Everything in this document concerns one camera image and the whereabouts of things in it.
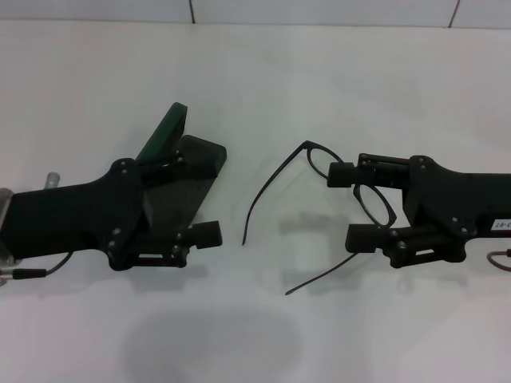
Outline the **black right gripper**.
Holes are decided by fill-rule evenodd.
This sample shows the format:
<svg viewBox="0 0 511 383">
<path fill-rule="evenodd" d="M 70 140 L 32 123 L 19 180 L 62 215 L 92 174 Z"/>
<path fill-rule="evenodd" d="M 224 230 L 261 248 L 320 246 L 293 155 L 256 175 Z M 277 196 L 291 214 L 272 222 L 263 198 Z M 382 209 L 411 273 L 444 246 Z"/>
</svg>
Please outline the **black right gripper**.
<svg viewBox="0 0 511 383">
<path fill-rule="evenodd" d="M 403 158 L 361 153 L 358 163 L 334 162 L 327 186 L 407 188 L 403 211 L 410 225 L 351 224 L 346 250 L 380 249 L 393 268 L 466 259 L 464 239 L 510 237 L 510 175 L 455 172 L 427 156 Z"/>
</svg>

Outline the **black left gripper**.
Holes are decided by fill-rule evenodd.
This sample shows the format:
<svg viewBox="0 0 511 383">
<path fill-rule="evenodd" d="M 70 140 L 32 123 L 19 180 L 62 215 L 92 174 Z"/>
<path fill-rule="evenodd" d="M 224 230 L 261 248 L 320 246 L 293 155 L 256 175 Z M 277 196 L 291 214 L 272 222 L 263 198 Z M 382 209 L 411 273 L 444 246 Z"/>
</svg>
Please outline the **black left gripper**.
<svg viewBox="0 0 511 383">
<path fill-rule="evenodd" d="M 184 166 L 180 151 L 145 160 L 120 159 L 87 184 L 17 193 L 10 201 L 10 253 L 28 259 L 70 251 L 105 253 L 126 270 L 135 230 L 150 225 L 144 182 L 170 182 Z"/>
</svg>

